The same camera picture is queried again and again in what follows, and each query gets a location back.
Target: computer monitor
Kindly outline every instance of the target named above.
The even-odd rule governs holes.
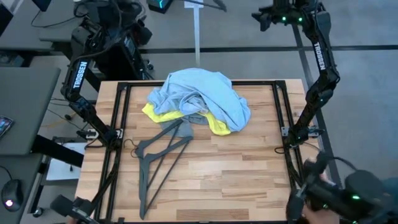
[[[49,5],[51,3],[51,0],[32,0],[32,2],[39,7],[39,9],[42,12],[47,11],[47,9],[49,8]]]

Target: gray floor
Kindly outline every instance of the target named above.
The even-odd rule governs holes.
[[[229,13],[204,8],[201,10],[202,47],[295,46],[291,27],[272,26],[262,33],[250,13],[269,1],[225,0]],[[398,2],[363,0],[324,1],[333,21],[330,34],[333,45],[398,44],[396,20]],[[193,47],[192,11],[176,2],[166,15],[148,11],[147,26],[154,36],[147,49]],[[398,175],[398,90],[396,88],[396,60],[398,50],[334,52],[341,81],[335,95],[322,109],[333,152],[344,157],[359,169],[367,169],[385,179]],[[195,66],[194,54],[144,55],[155,65],[156,79],[164,79],[170,72]],[[318,76],[315,58],[307,52],[314,80]],[[32,66],[54,66],[62,69],[62,76],[54,97],[60,97],[61,80],[68,60],[61,56],[36,57]],[[301,78],[305,75],[298,52],[233,52],[201,54],[201,67],[221,71],[229,78]],[[95,99],[96,93],[85,83],[83,94]],[[64,106],[50,105],[59,114],[72,114]],[[60,119],[46,114],[43,126]],[[73,122],[82,127],[79,117]],[[76,128],[68,123],[43,127],[40,133],[52,136],[76,136]],[[351,171],[338,162],[340,176]],[[48,208],[54,196],[62,193],[73,196],[74,186],[46,187],[39,205]],[[21,223],[54,223],[64,219],[52,211],[40,218],[25,215]]]

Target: wooden tabletop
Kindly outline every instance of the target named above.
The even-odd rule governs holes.
[[[286,80],[286,84],[296,121],[305,106],[305,92],[301,80]],[[106,124],[111,121],[116,86],[117,82],[102,82],[99,91],[97,114]],[[132,87],[124,139],[132,139],[138,144],[140,140],[153,138],[161,132],[159,124],[152,122],[141,111],[152,89]],[[134,147],[126,143],[119,169],[113,221],[119,217],[124,217],[126,222],[285,220],[290,187],[284,156],[274,152],[276,147],[282,145],[282,141],[272,88],[259,85],[234,86],[234,89],[248,101],[252,114],[248,125],[239,133],[216,136],[208,126],[193,124],[194,140],[174,167],[144,221],[139,217],[139,161],[130,156]],[[284,106],[282,111],[286,124]],[[169,139],[170,136],[162,137],[146,148],[146,152],[165,149]],[[309,143],[318,146],[316,140],[310,140]],[[311,146],[303,145],[300,148],[303,160],[317,154]],[[167,154],[149,189],[147,202],[179,152],[180,149],[176,149]],[[91,200],[97,193],[103,159],[104,148],[87,149],[77,197]],[[157,161],[150,167],[152,173],[156,166]],[[106,195],[102,217],[107,200]]]

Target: gray desk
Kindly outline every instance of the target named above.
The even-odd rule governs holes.
[[[59,74],[59,68],[0,68],[0,114],[15,120],[0,139],[0,156],[30,153]]]
[[[39,8],[24,0],[17,13],[0,36],[1,50],[52,51],[52,43],[39,39],[39,29],[30,25]]]
[[[37,16],[35,24],[41,26],[72,18],[74,5],[72,0],[52,1],[47,11]],[[42,28],[39,31],[39,39],[51,42],[70,42],[72,31],[80,25],[82,20],[82,18],[76,18],[57,26]]]
[[[22,208],[16,212],[8,212],[3,205],[0,205],[1,223],[16,224],[24,213],[24,208],[29,198],[30,191],[36,179],[37,171],[42,162],[43,155],[30,154],[28,156],[1,156],[0,164],[6,167],[12,175],[13,179],[19,179],[22,182],[22,192],[24,194],[24,202]],[[0,169],[0,187],[9,180],[7,172]]]

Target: computer mouse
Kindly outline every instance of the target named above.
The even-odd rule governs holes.
[[[18,211],[24,201],[24,194],[21,189],[21,181],[12,179],[1,190],[1,202],[9,212]]]

